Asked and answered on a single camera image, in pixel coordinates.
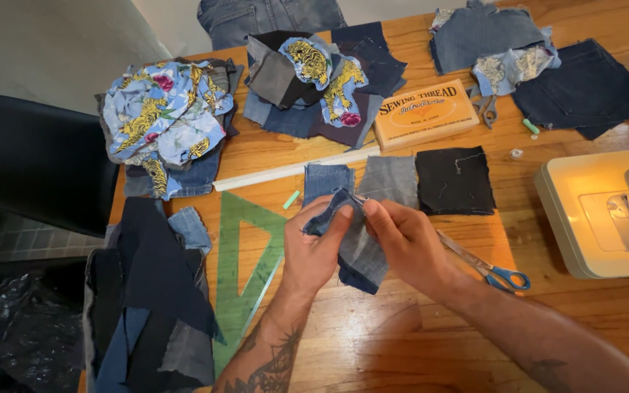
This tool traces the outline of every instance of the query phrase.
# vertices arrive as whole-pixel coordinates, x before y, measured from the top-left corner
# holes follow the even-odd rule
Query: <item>hand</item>
[[[291,295],[314,299],[336,270],[339,246],[351,225],[354,209],[344,205],[337,211],[322,237],[302,232],[310,219],[327,209],[331,197],[320,196],[285,224],[285,267],[281,287]]]
[[[437,299],[447,282],[462,274],[450,264],[426,215],[399,203],[369,199],[365,228],[385,252],[387,263],[407,284]]]

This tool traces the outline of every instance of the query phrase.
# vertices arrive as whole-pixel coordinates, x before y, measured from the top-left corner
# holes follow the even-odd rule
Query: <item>back pocket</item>
[[[208,10],[198,21],[210,35],[213,50],[247,45],[245,37],[258,34],[257,14],[253,5],[229,13],[213,13]]]
[[[346,26],[336,0],[283,0],[283,5],[297,31],[317,33]]]
[[[619,71],[597,50],[545,70],[545,78],[535,81],[566,115],[607,118],[629,102]]]

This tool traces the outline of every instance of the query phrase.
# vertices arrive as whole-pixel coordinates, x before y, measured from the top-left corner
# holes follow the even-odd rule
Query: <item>white ruler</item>
[[[279,168],[268,169],[266,171],[257,172],[255,174],[241,175],[234,178],[218,180],[213,183],[215,191],[232,190],[233,188],[244,187],[252,184],[267,182],[270,180],[287,178],[288,176],[299,175],[305,173],[305,167],[310,164],[320,165],[341,165],[350,162],[361,161],[370,156],[380,155],[380,147],[369,147],[367,149],[355,150],[353,152],[343,153],[340,155],[326,156],[312,161],[299,162],[298,164],[285,165]]]

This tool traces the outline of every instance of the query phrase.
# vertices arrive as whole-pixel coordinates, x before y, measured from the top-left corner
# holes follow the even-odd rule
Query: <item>left hand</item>
[[[331,197],[320,196],[285,224],[285,267],[281,287],[291,295],[314,299],[336,270],[339,246],[351,225],[354,209],[348,205],[339,209],[322,237],[302,232],[308,221],[327,209]]]

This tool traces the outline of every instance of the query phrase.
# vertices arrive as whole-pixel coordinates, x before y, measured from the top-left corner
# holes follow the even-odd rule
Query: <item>scissors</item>
[[[472,101],[473,98],[479,95],[479,85],[475,84],[472,87],[465,89],[465,93]],[[492,124],[499,118],[499,114],[496,112],[496,95],[482,97],[480,100],[472,102],[472,107],[475,109],[476,114],[482,115],[486,126],[492,130]]]
[[[490,263],[487,263],[483,261],[482,259],[478,258],[477,256],[475,256],[474,254],[472,254],[470,251],[467,251],[465,247],[453,241],[453,239],[451,239],[446,234],[444,234],[443,231],[441,231],[440,229],[436,229],[436,232],[438,232],[438,236],[440,237],[441,241],[445,243],[446,246],[450,247],[451,250],[458,253],[464,260],[467,261],[467,263],[472,265],[472,267],[474,267],[478,272],[480,272],[486,279],[487,283],[489,283],[492,287],[497,288],[502,291],[509,292],[511,294],[515,294],[515,292],[511,290],[511,288],[507,287],[506,285],[502,284],[501,281],[497,280],[492,275],[492,273],[494,273],[498,275],[499,277],[503,278],[504,280],[506,280],[506,282],[508,282],[511,285],[511,287],[514,288],[515,290],[530,289],[530,280],[527,275],[519,271],[504,269],[499,266],[494,266]],[[523,284],[518,285],[517,283],[511,280],[511,277],[520,278]]]

